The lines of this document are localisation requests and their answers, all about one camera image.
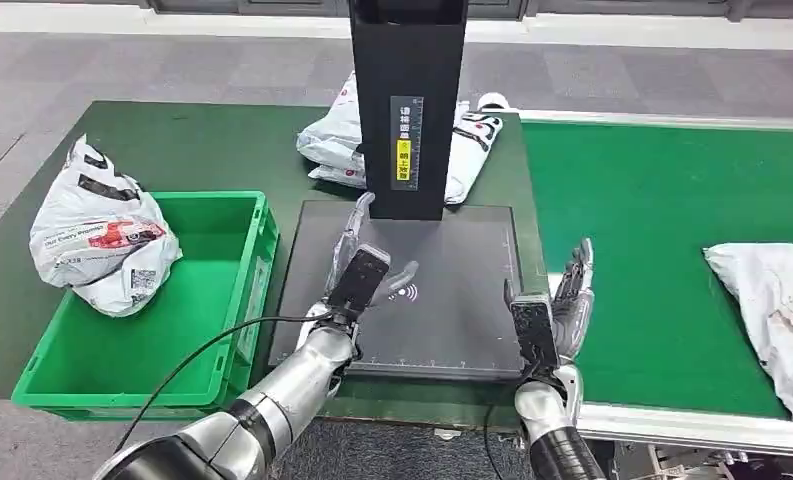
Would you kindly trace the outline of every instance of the black pole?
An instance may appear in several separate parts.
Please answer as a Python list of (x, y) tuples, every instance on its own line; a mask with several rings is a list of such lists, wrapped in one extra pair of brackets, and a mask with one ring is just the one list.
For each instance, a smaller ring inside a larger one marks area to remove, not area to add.
[(440, 220), (467, 0), (349, 0), (373, 218)]

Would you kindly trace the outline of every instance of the black cable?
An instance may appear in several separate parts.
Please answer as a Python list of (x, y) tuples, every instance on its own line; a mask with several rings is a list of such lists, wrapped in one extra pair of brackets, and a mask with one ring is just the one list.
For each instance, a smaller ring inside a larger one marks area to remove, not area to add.
[(484, 414), (484, 422), (482, 423), (483, 425), (482, 431), (484, 433), (484, 453), (487, 454), (487, 460), (490, 461), (490, 466), (493, 467), (493, 473), (496, 474), (496, 478), (498, 480), (503, 480), (502, 474), (499, 473), (499, 468), (496, 466), (496, 461), (493, 460), (493, 455), (491, 455), (490, 453), (490, 440), (488, 440), (487, 437), (487, 426), (488, 423), (490, 423), (490, 415), (493, 413), (493, 409), (494, 407), (496, 407), (496, 404), (499, 403), (499, 401), (502, 400), (503, 397), (510, 396), (514, 390), (516, 390), (520, 385), (523, 384), (523, 382), (531, 378), (535, 370), (537, 370), (536, 364), (530, 366), (528, 370), (524, 371), (522, 376), (520, 376), (520, 378), (516, 379), (514, 382), (508, 385), (508, 388), (499, 392), (499, 395), (496, 397), (496, 399), (493, 402), (491, 402), (490, 405), (487, 406), (487, 412), (485, 412)]
[(143, 407), (140, 409), (139, 412), (137, 412), (137, 415), (134, 417), (134, 419), (131, 420), (131, 424), (128, 425), (128, 429), (125, 431), (125, 434), (122, 435), (122, 439), (119, 441), (119, 445), (116, 446), (116, 449), (113, 451), (113, 453), (116, 453), (116, 452), (122, 450), (122, 447), (125, 445), (125, 442), (128, 441), (128, 437), (130, 437), (131, 433), (134, 431), (134, 427), (137, 426), (137, 423), (140, 421), (141, 418), (143, 418), (143, 415), (146, 414), (146, 411), (149, 409), (149, 407), (151, 406), (152, 402), (154, 402), (155, 399), (157, 398), (157, 396), (160, 395), (161, 390), (163, 390), (163, 388), (170, 381), (172, 381), (172, 379), (175, 378), (175, 376), (178, 375), (178, 373), (181, 372), (181, 370), (183, 370), (184, 367), (186, 367), (191, 361), (193, 361), (194, 358), (198, 357), (202, 352), (204, 352), (208, 348), (212, 347), (215, 343), (219, 342), (223, 338), (227, 337), (228, 335), (231, 335), (232, 333), (234, 333), (234, 332), (236, 332), (238, 330), (242, 330), (242, 329), (248, 327), (249, 325), (254, 325), (256, 323), (261, 323), (261, 322), (297, 322), (297, 323), (305, 323), (305, 322), (314, 322), (314, 321), (318, 321), (318, 320), (325, 320), (326, 318), (329, 318), (331, 315), (332, 315), (332, 312), (328, 311), (326, 313), (323, 313), (321, 315), (317, 315), (317, 316), (314, 316), (314, 317), (281, 317), (281, 316), (275, 316), (275, 317), (255, 318), (253, 320), (247, 320), (247, 321), (245, 321), (245, 322), (243, 322), (240, 325), (237, 325), (235, 327), (231, 327), (228, 330), (225, 330), (224, 332), (220, 333), (219, 335), (217, 335), (217, 336), (213, 337), (212, 339), (208, 340), (204, 345), (202, 345), (201, 347), (196, 349), (193, 353), (188, 355), (187, 358), (182, 360), (181, 363), (179, 363), (178, 366), (175, 367), (175, 369), (172, 370), (172, 372), (170, 372), (169, 375), (167, 375), (167, 377), (163, 380), (163, 382), (161, 382), (161, 384), (155, 389), (155, 391), (152, 392), (151, 395), (149, 395), (149, 398), (146, 400), (146, 403), (143, 404)]

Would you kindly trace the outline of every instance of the black platform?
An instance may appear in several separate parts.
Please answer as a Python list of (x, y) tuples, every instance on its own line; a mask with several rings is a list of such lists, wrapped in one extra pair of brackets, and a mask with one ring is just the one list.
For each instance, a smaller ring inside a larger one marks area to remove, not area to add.
[[(350, 202), (302, 207), (281, 315), (301, 316), (323, 293), (334, 243)], [(361, 317), (364, 357), (351, 371), (437, 379), (516, 378), (522, 366), (514, 325), (502, 299), (504, 279), (520, 287), (514, 224), (508, 207), (462, 207), (443, 220), (370, 220), (362, 242), (387, 251), (391, 274), (419, 262), (414, 283)], [(296, 346), (300, 326), (279, 323), (269, 362)]]

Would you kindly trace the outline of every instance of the white plastic mailer bag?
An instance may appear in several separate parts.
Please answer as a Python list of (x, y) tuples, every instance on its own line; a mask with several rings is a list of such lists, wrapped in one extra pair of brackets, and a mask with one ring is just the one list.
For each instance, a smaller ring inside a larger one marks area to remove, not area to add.
[(72, 287), (112, 317), (145, 306), (182, 255), (157, 202), (86, 135), (49, 188), (29, 248), (44, 282)]
[(704, 254), (738, 300), (761, 366), (793, 415), (793, 244), (725, 243)]
[[(467, 113), (467, 110), (469, 102), (459, 102), (454, 112), (446, 179), (447, 204), (460, 204), (466, 200), (503, 126), (497, 117)], [(308, 174), (309, 177), (365, 189), (364, 157), (356, 151), (360, 143), (358, 91), (353, 72), (326, 116), (299, 134), (296, 149), (320, 164)]]

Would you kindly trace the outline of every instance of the white label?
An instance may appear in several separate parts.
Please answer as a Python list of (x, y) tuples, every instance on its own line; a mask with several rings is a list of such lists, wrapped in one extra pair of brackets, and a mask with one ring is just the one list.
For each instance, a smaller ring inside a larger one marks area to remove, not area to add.
[[(255, 261), (255, 273), (252, 277), (252, 295), (249, 297), (249, 308), (246, 312), (244, 321), (249, 321), (261, 316), (263, 312), (263, 294), (266, 292), (266, 282), (269, 280), (269, 275), (266, 274), (266, 262), (258, 257)], [(240, 332), (240, 337), (237, 339), (237, 353), (243, 359), (252, 363), (255, 355), (255, 325), (250, 325)]]

